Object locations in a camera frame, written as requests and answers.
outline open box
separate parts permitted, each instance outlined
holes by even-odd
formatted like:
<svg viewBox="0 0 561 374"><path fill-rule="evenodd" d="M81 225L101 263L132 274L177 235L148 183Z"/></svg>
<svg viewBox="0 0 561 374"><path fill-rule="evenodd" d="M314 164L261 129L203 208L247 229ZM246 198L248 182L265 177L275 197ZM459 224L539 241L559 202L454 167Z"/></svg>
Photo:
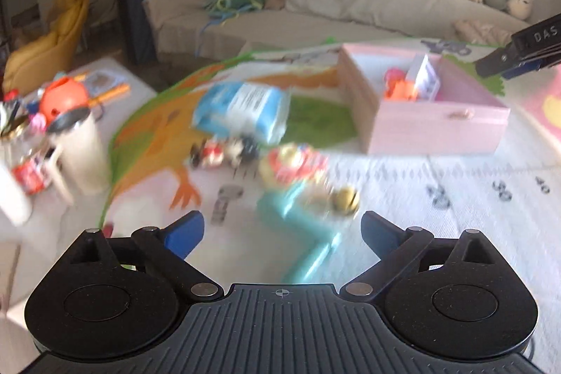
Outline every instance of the open box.
<svg viewBox="0 0 561 374"><path fill-rule="evenodd" d="M385 72L405 71L419 51L343 45L339 84L367 154L481 154L495 151L510 109L450 60L428 54L441 87L434 102L384 99Z"/></svg>

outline playmat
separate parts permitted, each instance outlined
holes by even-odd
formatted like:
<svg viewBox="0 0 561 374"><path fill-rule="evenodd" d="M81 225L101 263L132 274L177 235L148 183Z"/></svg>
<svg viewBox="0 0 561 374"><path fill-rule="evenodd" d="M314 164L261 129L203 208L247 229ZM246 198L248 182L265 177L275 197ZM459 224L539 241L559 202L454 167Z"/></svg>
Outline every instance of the playmat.
<svg viewBox="0 0 561 374"><path fill-rule="evenodd" d="M417 39L384 45L445 54L472 75L470 62L492 50ZM193 227L190 264L224 290L232 283L281 282L301 253L302 242L257 217L255 206L263 188L256 166L193 170L188 160L191 146L208 136L190 126L193 109L213 82L245 80L290 89L291 113L283 141L322 148L329 156L329 179L353 185L361 194L360 211L340 247L310 282L333 283L338 289L378 261L360 236L366 210L402 228L422 226L436 237L456 238L467 228L479 229L538 302L535 362L546 372L556 372L561 363L561 162L555 144L536 130L528 112L548 129L561 126L561 109L551 105L561 104L557 69L540 73L540 81L551 83L551 88L546 83L538 88L527 85L527 100L521 100L520 86L535 81L538 74L484 81L512 107L494 155L376 157L360 155L350 113L337 89L337 53L337 45L328 45L242 56L201 69L152 99L114 137L114 186L103 222L114 224L114 236L129 236L140 227L164 227L187 211L199 210L205 224Z"/></svg>

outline yellow chair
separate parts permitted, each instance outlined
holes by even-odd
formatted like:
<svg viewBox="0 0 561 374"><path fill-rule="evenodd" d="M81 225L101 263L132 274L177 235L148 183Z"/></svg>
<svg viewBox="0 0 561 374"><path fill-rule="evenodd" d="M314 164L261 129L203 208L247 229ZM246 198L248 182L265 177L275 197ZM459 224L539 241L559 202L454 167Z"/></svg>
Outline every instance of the yellow chair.
<svg viewBox="0 0 561 374"><path fill-rule="evenodd" d="M6 63L4 94L12 89L26 95L58 72L68 72L88 17L89 0L55 0L61 14L50 33L14 51Z"/></svg>

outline blue package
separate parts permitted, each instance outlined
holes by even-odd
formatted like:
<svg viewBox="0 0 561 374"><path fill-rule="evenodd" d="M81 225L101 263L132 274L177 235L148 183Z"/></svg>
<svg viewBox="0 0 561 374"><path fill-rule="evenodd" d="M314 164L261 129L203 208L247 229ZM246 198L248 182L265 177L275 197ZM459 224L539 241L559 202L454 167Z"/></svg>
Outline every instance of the blue package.
<svg viewBox="0 0 561 374"><path fill-rule="evenodd" d="M278 144L286 132L290 95L266 84L217 83L199 101L193 127L218 137L251 136Z"/></svg>

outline beige mug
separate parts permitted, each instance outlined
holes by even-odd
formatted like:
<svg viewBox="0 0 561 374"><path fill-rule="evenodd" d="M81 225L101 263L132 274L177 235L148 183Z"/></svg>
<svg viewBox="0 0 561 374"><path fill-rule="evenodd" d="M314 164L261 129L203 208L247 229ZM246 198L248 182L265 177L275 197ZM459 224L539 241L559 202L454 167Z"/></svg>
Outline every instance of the beige mug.
<svg viewBox="0 0 561 374"><path fill-rule="evenodd" d="M47 134L54 147L47 162L48 172L58 192L69 204L74 204L74 198L58 170L59 159L64 173L84 195L95 195L109 187L109 160L94 115L88 107L60 114L47 128Z"/></svg>

